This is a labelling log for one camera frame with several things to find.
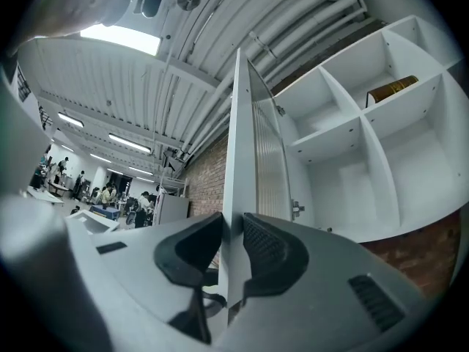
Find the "desk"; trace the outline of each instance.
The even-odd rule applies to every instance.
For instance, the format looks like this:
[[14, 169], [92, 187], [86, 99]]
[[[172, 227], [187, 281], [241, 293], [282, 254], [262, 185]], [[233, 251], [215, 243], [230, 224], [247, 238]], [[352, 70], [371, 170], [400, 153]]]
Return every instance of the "desk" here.
[[63, 203], [64, 201], [61, 201], [60, 199], [58, 199], [57, 197], [54, 197], [52, 194], [50, 194], [48, 191], [44, 190], [44, 191], [37, 191], [36, 189], [34, 189], [32, 186], [28, 186], [28, 194], [35, 198], [35, 199], [38, 199], [39, 201], [46, 201], [46, 202], [50, 202], [52, 204], [56, 204], [56, 203], [62, 203], [62, 206], [63, 206]]
[[51, 191], [51, 194], [59, 198], [62, 198], [65, 192], [69, 190], [68, 188], [65, 188], [64, 186], [52, 183], [50, 180], [48, 184], [49, 184], [49, 191], [51, 190], [51, 186], [55, 189], [55, 191]]
[[119, 210], [116, 208], [110, 208], [109, 206], [104, 210], [102, 205], [93, 205], [89, 208], [89, 211], [97, 215], [105, 216], [107, 219], [119, 219]]
[[90, 235], [94, 235], [96, 233], [109, 233], [119, 228], [118, 221], [109, 220], [88, 210], [80, 210], [73, 215], [67, 216], [67, 219], [76, 219], [81, 221]]

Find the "white shelving unit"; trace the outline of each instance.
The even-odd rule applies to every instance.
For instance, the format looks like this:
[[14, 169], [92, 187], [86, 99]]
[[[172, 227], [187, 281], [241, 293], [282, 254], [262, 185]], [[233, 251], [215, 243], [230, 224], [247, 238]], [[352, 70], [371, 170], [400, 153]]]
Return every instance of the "white shelving unit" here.
[[409, 17], [390, 25], [388, 30], [416, 44], [445, 69], [464, 59], [456, 41], [419, 17]]
[[355, 108], [347, 98], [327, 72], [316, 68], [306, 79], [278, 94], [276, 102], [295, 121], [298, 135], [306, 137], [340, 125], [354, 115]]
[[[292, 198], [311, 211], [304, 224], [373, 241], [469, 202], [469, 100], [448, 72], [461, 61], [451, 37], [411, 16], [275, 97]], [[418, 82], [365, 108], [368, 91], [406, 76]]]

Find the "ceiling light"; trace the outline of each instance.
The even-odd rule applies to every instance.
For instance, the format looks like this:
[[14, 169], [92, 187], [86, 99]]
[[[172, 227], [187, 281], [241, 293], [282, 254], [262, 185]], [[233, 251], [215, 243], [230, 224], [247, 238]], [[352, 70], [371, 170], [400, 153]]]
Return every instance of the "ceiling light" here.
[[151, 172], [142, 171], [141, 169], [137, 169], [137, 168], [133, 168], [133, 167], [129, 167], [129, 168], [132, 169], [133, 171], [139, 171], [139, 172], [141, 172], [141, 173], [144, 173], [144, 174], [153, 176], [153, 173], [151, 173]]
[[62, 147], [63, 147], [64, 149], [70, 150], [72, 153], [74, 153], [74, 151], [73, 151], [72, 149], [70, 149], [69, 147], [64, 146], [64, 145], [62, 145]]
[[110, 169], [110, 168], [108, 168], [108, 171], [111, 171], [111, 172], [117, 173], [118, 175], [123, 175], [123, 173], [122, 173], [122, 172], [114, 171], [113, 169]]
[[65, 120], [65, 121], [69, 122], [70, 124], [77, 125], [77, 126], [79, 126], [80, 128], [83, 127], [83, 123], [82, 123], [80, 120], [73, 119], [72, 117], [67, 116], [66, 114], [62, 114], [62, 113], [60, 113], [60, 112], [58, 112], [57, 114], [59, 115], [59, 117], [60, 117], [62, 120]]
[[143, 180], [143, 181], [148, 181], [149, 183], [154, 183], [155, 182], [153, 180], [147, 180], [147, 179], [144, 179], [144, 178], [139, 177], [139, 176], [137, 176], [137, 178], [140, 179], [140, 180]]
[[94, 25], [82, 30], [80, 35], [84, 38], [124, 45], [153, 56], [158, 52], [161, 41], [158, 37], [121, 26], [106, 27], [104, 25]]
[[97, 156], [95, 154], [90, 154], [93, 158], [99, 159], [100, 161], [105, 161], [107, 163], [111, 163], [111, 161], [108, 161], [107, 159], [101, 158], [100, 156]]
[[142, 146], [141, 144], [136, 144], [135, 142], [128, 141], [127, 139], [120, 138], [118, 136], [115, 136], [113, 134], [109, 134], [109, 138], [113, 139], [114, 141], [118, 141], [121, 144], [126, 144], [127, 146], [133, 147], [134, 149], [139, 149], [141, 151], [144, 151], [146, 153], [151, 153], [152, 151], [149, 149], [149, 147]]

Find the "vent grille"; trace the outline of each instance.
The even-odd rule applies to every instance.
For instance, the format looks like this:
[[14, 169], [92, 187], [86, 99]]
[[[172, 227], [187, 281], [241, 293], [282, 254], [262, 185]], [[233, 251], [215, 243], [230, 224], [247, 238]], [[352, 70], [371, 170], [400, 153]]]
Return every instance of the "vent grille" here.
[[404, 313], [370, 276], [356, 276], [348, 282], [381, 332], [390, 329], [404, 318]]

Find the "person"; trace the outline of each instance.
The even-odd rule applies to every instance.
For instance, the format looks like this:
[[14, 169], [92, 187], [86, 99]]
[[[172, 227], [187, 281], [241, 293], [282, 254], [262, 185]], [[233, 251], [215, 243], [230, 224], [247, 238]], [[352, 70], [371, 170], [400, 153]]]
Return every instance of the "person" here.
[[110, 206], [115, 208], [116, 207], [116, 195], [117, 195], [117, 188], [116, 184], [112, 184], [112, 191], [111, 191], [111, 200], [109, 201]]
[[66, 156], [63, 161], [60, 161], [60, 162], [59, 162], [59, 166], [62, 168], [62, 171], [63, 171], [64, 169], [67, 169], [67, 162], [68, 162], [68, 156]]
[[54, 180], [53, 180], [53, 183], [54, 183], [54, 184], [58, 184], [58, 183], [59, 183], [60, 178], [62, 177], [62, 171], [63, 171], [62, 166], [61, 166], [60, 164], [58, 164], [58, 165], [57, 165], [57, 168], [56, 168], [56, 170], [55, 170], [55, 172], [54, 172], [54, 174], [55, 174], [55, 178], [54, 178]]
[[150, 210], [148, 196], [149, 193], [144, 191], [139, 197], [139, 208], [137, 208], [137, 214], [135, 217], [135, 228], [143, 227], [145, 220], [147, 219], [147, 214]]
[[103, 205], [103, 208], [107, 208], [109, 201], [111, 201], [111, 189], [111, 183], [107, 183], [106, 189], [104, 189], [103, 193], [101, 194], [101, 203]]
[[41, 159], [39, 160], [39, 164], [34, 171], [33, 178], [29, 185], [31, 185], [34, 189], [39, 189], [41, 186], [44, 185], [45, 177], [47, 176], [47, 162], [48, 162], [48, 154], [51, 150], [51, 146], [49, 145]]
[[83, 185], [83, 182], [85, 181], [84, 178], [85, 171], [81, 171], [81, 174], [78, 175], [75, 181], [75, 187], [73, 188], [73, 198], [78, 199], [80, 193], [81, 193], [81, 187]]

